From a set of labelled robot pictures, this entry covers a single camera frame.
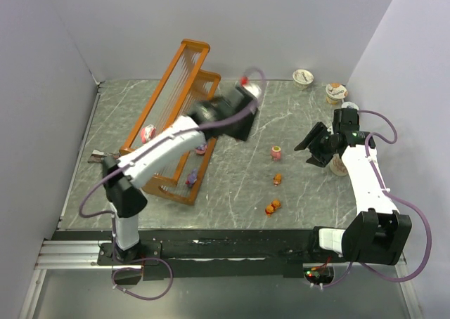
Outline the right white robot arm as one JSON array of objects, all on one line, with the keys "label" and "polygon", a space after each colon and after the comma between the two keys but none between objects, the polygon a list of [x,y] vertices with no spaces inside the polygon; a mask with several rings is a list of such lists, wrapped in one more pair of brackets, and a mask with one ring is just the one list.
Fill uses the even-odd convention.
[{"label": "right white robot arm", "polygon": [[412,222],[386,196],[383,178],[375,173],[377,150],[360,129],[354,108],[333,113],[332,127],[316,123],[296,151],[308,150],[307,164],[324,168],[334,157],[342,160],[354,192],[357,215],[346,229],[316,226],[310,237],[312,253],[334,252],[346,261],[395,265],[404,249]]}]

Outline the pink egg toy white frill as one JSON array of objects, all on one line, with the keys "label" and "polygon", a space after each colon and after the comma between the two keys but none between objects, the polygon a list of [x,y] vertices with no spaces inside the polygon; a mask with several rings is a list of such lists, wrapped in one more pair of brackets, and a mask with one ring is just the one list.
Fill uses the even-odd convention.
[{"label": "pink egg toy white frill", "polygon": [[149,124],[148,126],[145,126],[142,128],[142,130],[140,131],[140,138],[141,138],[141,142],[142,144],[147,143],[148,141],[151,141],[156,134],[156,128],[154,125]]}]

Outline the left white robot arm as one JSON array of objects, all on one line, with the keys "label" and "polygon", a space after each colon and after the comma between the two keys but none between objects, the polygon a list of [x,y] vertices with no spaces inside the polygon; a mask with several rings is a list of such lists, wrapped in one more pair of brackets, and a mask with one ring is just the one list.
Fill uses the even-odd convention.
[{"label": "left white robot arm", "polygon": [[119,159],[103,160],[105,194],[115,214],[115,252],[131,261],[139,250],[139,213],[147,199],[141,189],[154,174],[184,153],[222,135],[246,141],[264,96],[256,84],[236,84],[227,94],[194,103],[162,133]]}]

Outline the pink pot toy green top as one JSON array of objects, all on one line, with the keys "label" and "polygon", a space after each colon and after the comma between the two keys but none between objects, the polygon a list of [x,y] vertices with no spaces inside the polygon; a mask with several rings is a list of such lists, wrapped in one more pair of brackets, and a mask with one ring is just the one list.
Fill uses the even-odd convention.
[{"label": "pink pot toy green top", "polygon": [[279,146],[275,145],[271,148],[271,158],[273,161],[279,161],[282,158],[282,152]]}]

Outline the small purple bunny toy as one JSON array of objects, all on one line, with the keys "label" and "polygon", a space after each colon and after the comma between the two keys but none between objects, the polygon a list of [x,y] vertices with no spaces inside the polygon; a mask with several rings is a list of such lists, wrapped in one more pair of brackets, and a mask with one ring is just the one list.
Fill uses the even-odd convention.
[{"label": "small purple bunny toy", "polygon": [[197,177],[198,177],[198,169],[193,169],[187,176],[185,184],[188,188],[192,188],[196,181],[197,181]]}]

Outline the pink ball purple bunny toy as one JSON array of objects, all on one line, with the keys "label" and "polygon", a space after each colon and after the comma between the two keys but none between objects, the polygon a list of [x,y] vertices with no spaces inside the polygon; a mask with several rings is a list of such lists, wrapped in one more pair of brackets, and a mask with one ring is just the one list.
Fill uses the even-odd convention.
[{"label": "pink ball purple bunny toy", "polygon": [[195,153],[196,153],[197,155],[204,155],[204,154],[206,153],[206,151],[207,151],[207,144],[203,144],[203,145],[201,145],[201,146],[198,146],[198,147],[195,149]]}]

